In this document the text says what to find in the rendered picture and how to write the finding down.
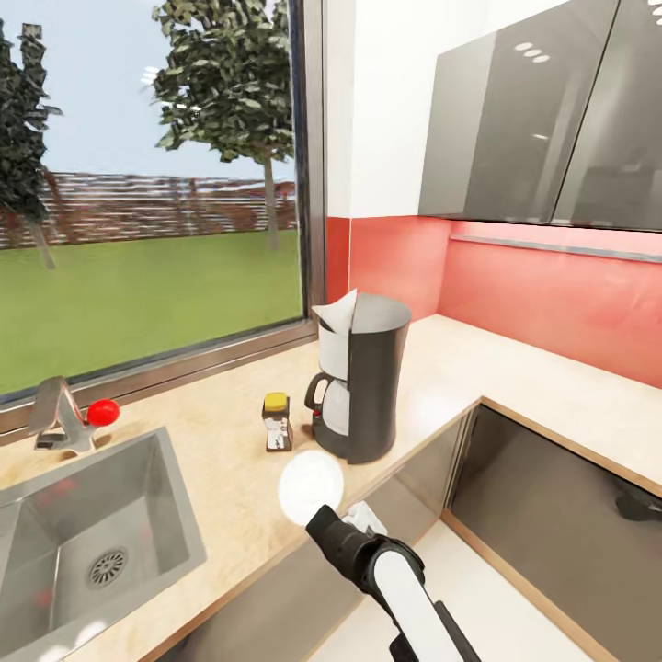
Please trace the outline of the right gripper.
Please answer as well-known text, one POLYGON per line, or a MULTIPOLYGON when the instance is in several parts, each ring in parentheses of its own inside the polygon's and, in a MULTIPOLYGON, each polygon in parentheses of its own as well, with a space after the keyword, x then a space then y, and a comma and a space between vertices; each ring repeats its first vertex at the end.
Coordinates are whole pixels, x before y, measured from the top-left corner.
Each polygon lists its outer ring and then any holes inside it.
POLYGON ((344 544, 349 541, 349 537, 361 531, 342 521, 340 516, 331 506, 322 506, 314 513, 305 529, 310 539, 323 550, 324 558, 342 573, 340 557, 344 544))

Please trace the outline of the bottle of coffee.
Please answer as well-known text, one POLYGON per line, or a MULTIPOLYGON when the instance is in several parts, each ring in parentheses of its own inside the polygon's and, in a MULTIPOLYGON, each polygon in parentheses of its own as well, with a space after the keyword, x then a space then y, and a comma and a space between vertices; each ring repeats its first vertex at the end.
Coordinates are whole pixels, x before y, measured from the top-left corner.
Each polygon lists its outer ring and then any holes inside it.
POLYGON ((293 430, 289 420, 290 397, 285 393, 269 393, 264 398, 261 417, 268 431, 267 452, 291 451, 293 430))

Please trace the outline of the saucer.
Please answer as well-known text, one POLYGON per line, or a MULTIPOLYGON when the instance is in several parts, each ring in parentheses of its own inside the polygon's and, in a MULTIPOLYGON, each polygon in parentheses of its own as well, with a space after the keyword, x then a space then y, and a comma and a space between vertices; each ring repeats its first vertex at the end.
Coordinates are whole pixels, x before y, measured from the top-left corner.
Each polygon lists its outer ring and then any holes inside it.
POLYGON ((336 458, 323 450, 304 451, 288 463, 280 478, 282 510, 290 521, 307 526, 320 507, 336 511, 343 486, 336 458))

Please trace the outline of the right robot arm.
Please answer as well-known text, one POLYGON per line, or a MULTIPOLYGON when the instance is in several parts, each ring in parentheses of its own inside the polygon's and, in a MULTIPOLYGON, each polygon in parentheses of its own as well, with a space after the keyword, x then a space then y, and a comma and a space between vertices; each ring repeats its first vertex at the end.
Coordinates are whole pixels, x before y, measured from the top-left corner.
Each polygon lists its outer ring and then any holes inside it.
POLYGON ((388 647, 394 662, 483 662, 442 600, 432 603, 412 546, 387 537, 362 499, 340 516, 322 506, 305 529, 324 558, 392 618, 400 632, 388 647))

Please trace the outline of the paper coffee filter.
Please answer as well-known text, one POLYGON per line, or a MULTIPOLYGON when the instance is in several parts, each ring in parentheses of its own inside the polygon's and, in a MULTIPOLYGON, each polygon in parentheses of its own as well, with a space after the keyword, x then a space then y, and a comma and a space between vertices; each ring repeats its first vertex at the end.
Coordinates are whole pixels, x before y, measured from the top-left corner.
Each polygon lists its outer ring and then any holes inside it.
POLYGON ((353 326, 353 315, 355 314, 356 290, 347 293, 340 301, 327 306, 312 306, 319 317, 331 325, 331 328, 341 334, 348 335, 349 327, 353 326))

